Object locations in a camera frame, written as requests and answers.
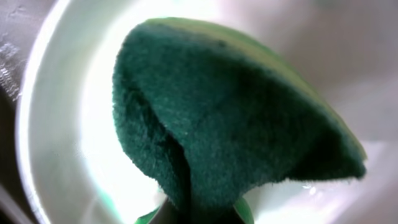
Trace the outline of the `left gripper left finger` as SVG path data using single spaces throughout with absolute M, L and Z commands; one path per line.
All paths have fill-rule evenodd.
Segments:
M 174 224 L 174 206 L 166 199 L 159 208 L 139 217 L 134 224 Z

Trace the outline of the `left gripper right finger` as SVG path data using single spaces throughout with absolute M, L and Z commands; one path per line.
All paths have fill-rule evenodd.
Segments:
M 252 211 L 247 201 L 241 197 L 234 204 L 234 210 L 243 224 L 254 224 Z

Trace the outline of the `green scrub sponge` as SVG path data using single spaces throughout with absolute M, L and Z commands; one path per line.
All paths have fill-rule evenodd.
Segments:
M 125 154 L 189 223 L 214 223 L 264 184 L 366 173 L 359 141 L 299 75 L 209 22 L 133 28 L 114 66 L 113 118 Z

